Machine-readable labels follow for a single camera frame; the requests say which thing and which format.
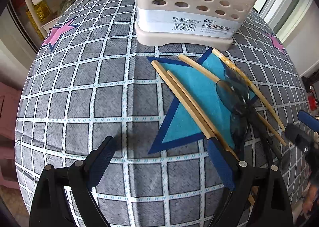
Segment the dark translucent plastic spoon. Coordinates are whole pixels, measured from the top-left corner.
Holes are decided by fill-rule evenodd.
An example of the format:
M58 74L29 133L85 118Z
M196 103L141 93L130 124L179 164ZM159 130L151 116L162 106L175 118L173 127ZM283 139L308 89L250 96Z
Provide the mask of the dark translucent plastic spoon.
M219 80L215 87L220 100L231 114L235 113L240 117L246 118L248 125L251 124L258 131L268 163L273 163L273 155L280 161L282 159L280 150L267 133L266 126L257 115L258 112L253 106L249 105L249 101L237 94L226 80Z

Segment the plain wooden chopstick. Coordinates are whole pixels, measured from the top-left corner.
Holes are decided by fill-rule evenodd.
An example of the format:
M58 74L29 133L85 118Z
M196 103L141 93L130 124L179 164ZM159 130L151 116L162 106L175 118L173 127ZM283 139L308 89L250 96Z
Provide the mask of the plain wooden chopstick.
M211 79L214 83L217 83L219 81L219 78L212 74L209 70L202 67L200 64L196 63L186 55L180 54L178 55L178 59L185 62L186 64L190 65L191 67L195 68L197 71ZM257 114L259 119L262 121L262 123L270 130L271 133L276 137L276 139L283 145L286 146L286 142L283 140L283 138L279 135L279 133L258 113Z
M179 90L178 86L170 78L167 73L168 71L165 70L164 67L157 60L153 60L151 62L151 65L160 75L169 89L173 92L173 94L178 98L178 100L187 110L192 119L196 119L199 114L196 112L196 110L191 110L191 103L186 99L186 96L183 94L183 92ZM204 126L204 122L199 121L197 126ZM211 137L207 140L207 153L220 179L222 180L226 188L234 191L236 189L236 180L234 179L234 177L236 176L235 171L237 170L238 160L231 152L224 149L217 137Z
M204 122L204 126L199 126L202 132L204 133L205 137L207 139L211 137L217 137L221 145L224 147L225 150L231 152L235 158L239 161L238 156L235 154L234 150L228 145L228 143L224 140L222 135L219 133L218 129L215 127L215 125L211 122L209 117L205 114L203 109L199 106L199 104L194 100L194 98L191 96L190 93L188 93L187 89L182 85L182 83L174 76L174 74L170 71L167 72L170 78L175 82L175 84L178 86L179 90L183 92L183 94L186 96L186 99L191 103L191 110L196 110L196 112L199 114L199 116L194 119L196 124L199 123L199 121Z

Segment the beige plastic utensil holder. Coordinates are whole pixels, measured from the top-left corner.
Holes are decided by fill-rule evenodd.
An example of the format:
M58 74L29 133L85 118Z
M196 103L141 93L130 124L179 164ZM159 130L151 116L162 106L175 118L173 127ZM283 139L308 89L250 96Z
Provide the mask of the beige plastic utensil holder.
M187 43L225 51L257 0L136 0L137 40Z

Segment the grey checked tablecloth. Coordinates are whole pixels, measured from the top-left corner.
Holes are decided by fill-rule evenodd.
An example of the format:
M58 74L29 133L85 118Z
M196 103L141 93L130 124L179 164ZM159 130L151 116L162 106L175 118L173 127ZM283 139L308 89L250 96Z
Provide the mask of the grey checked tablecloth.
M29 212L44 167L84 160L108 136L114 153L91 194L109 226L210 226L226 188L207 139L151 65L157 60L198 102L229 146L231 112L215 83L183 54L225 79L205 45L138 42L135 0L76 0L27 76L17 112L15 161Z

